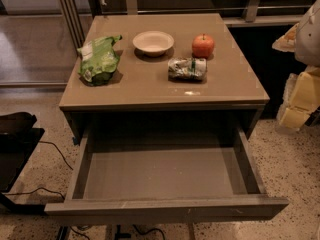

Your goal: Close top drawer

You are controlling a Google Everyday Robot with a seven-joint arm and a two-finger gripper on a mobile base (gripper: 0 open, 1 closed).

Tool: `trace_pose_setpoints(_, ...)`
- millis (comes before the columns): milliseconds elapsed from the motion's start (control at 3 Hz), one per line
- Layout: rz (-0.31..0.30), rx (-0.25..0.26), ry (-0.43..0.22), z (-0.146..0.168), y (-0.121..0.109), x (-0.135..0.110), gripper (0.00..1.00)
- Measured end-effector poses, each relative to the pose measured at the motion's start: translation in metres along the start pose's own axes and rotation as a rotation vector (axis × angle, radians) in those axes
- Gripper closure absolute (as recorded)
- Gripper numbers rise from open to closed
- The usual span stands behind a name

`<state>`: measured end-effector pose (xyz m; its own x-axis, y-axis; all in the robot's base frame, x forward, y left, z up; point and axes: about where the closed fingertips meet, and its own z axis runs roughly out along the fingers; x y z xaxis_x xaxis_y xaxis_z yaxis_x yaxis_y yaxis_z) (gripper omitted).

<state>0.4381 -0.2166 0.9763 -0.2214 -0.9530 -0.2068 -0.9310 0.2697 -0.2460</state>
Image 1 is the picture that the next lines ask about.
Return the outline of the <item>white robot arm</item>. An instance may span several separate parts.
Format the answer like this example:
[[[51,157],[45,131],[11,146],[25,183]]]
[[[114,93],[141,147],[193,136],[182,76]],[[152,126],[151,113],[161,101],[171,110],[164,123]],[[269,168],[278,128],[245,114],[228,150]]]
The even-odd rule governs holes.
[[[306,65],[302,73],[289,75],[277,114],[281,127],[298,131],[320,107],[320,0],[272,48],[293,52]]]

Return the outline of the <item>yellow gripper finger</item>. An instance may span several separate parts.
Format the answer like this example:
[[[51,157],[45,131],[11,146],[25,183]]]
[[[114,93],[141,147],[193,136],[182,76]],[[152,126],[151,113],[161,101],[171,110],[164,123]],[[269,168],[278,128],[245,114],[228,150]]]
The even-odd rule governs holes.
[[[291,74],[279,108],[279,125],[299,130],[319,106],[320,77],[308,72]]]
[[[298,26],[299,24],[292,26],[284,35],[272,44],[272,48],[281,52],[294,52]]]

